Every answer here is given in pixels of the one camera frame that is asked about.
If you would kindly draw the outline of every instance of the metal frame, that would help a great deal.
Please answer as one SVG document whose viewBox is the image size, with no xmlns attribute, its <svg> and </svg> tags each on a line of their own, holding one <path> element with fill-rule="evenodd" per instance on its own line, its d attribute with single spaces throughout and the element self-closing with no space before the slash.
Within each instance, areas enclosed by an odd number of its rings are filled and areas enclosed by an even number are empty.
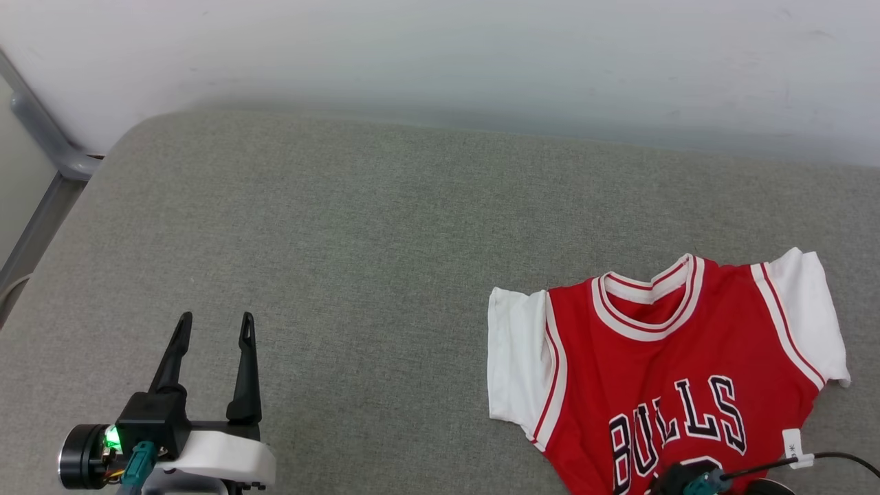
<svg viewBox="0 0 880 495">
<path fill-rule="evenodd" d="M 0 290 L 11 284 L 16 277 L 30 273 L 30 271 L 22 273 L 18 270 L 21 258 L 24 256 L 25 252 L 29 249 L 45 249 L 45 246 L 37 247 L 34 245 L 35 238 L 39 237 L 37 231 L 40 228 L 40 225 L 43 225 L 46 222 L 46 218 L 52 215 L 53 204 L 63 182 L 64 180 L 62 176 L 56 174 L 55 178 L 52 179 L 52 182 L 49 184 L 46 194 L 43 195 L 43 199 L 40 200 L 40 205 L 37 206 L 37 210 L 31 216 L 30 221 L 27 222 L 25 231 L 21 233 L 21 237 L 18 238 L 18 242 L 9 254 L 9 259 L 7 259 L 3 267 L 0 268 Z"/>
<path fill-rule="evenodd" d="M 101 160 L 90 157 L 68 142 L 61 129 L 12 67 L 9 58 L 0 50 L 0 76 L 12 88 L 12 113 L 25 126 L 43 152 L 65 179 L 88 181 L 98 170 Z"/>
</svg>

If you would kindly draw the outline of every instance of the gray cushion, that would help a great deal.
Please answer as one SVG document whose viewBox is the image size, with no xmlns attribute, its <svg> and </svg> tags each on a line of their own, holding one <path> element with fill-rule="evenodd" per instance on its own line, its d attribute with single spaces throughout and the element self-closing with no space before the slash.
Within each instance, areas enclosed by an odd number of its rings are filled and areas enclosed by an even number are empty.
<svg viewBox="0 0 880 495">
<path fill-rule="evenodd" d="M 148 387 L 184 311 L 189 416 L 223 418 L 246 310 L 274 493 L 563 493 L 517 426 L 488 419 L 492 287 L 792 246 L 825 264 L 854 381 L 822 393 L 804 447 L 880 463 L 878 197 L 865 168 L 291 115 L 149 120 L 0 332 L 3 492 L 61 492 L 67 431 Z M 802 494 L 880 489 L 843 461 L 774 476 Z"/>
</svg>

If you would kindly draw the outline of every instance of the basketball jersey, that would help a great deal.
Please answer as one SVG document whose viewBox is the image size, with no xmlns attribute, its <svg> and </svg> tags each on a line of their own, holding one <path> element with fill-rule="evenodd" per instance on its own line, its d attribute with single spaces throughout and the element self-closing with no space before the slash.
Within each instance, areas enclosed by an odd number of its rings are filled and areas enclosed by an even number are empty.
<svg viewBox="0 0 880 495">
<path fill-rule="evenodd" d="M 778 460 L 826 382 L 849 383 L 825 272 L 797 248 L 745 266 L 685 255 L 649 283 L 495 288 L 487 377 L 491 418 L 520 425 L 573 493 L 613 495 L 675 462 Z"/>
</svg>

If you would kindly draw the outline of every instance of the jersey collar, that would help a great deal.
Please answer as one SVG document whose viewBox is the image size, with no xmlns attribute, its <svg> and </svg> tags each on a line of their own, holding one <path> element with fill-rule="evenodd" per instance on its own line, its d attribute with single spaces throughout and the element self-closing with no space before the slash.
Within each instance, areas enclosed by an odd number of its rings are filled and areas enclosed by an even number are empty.
<svg viewBox="0 0 880 495">
<path fill-rule="evenodd" d="M 666 338 L 681 327 L 693 314 L 703 285 L 705 262 L 694 255 L 684 255 L 678 261 L 652 278 L 641 282 L 610 271 L 592 279 L 592 302 L 599 319 L 615 332 L 643 342 Z M 658 299 L 685 287 L 685 296 L 672 317 L 660 324 L 643 323 L 621 313 L 608 294 L 639 304 L 653 304 Z"/>
</svg>

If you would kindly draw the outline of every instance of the motor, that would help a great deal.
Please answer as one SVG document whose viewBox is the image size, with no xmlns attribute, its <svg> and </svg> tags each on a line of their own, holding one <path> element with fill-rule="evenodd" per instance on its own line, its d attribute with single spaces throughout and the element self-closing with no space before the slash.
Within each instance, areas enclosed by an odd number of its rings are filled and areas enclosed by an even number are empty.
<svg viewBox="0 0 880 495">
<path fill-rule="evenodd" d="M 241 495 L 275 484 L 275 457 L 260 442 L 260 379 L 253 316 L 245 313 L 238 377 L 227 421 L 190 421 L 179 383 L 192 313 L 178 321 L 150 388 L 136 392 L 112 425 L 77 425 L 58 455 L 58 477 L 71 490 L 118 484 L 118 495 L 197 491 Z"/>
<path fill-rule="evenodd" d="M 860 463 L 870 469 L 875 476 L 880 477 L 877 470 L 867 461 L 852 454 L 842 452 L 820 452 L 817 454 L 798 454 L 787 457 L 777 462 L 755 466 L 754 468 L 742 469 L 726 473 L 711 461 L 696 462 L 692 464 L 672 464 L 653 484 L 649 495 L 716 495 L 724 493 L 732 486 L 732 480 L 737 477 L 779 468 L 789 464 L 800 464 L 801 467 L 811 465 L 815 459 L 838 457 Z M 760 478 L 752 480 L 745 487 L 743 495 L 795 495 L 784 484 L 770 479 Z"/>
</svg>

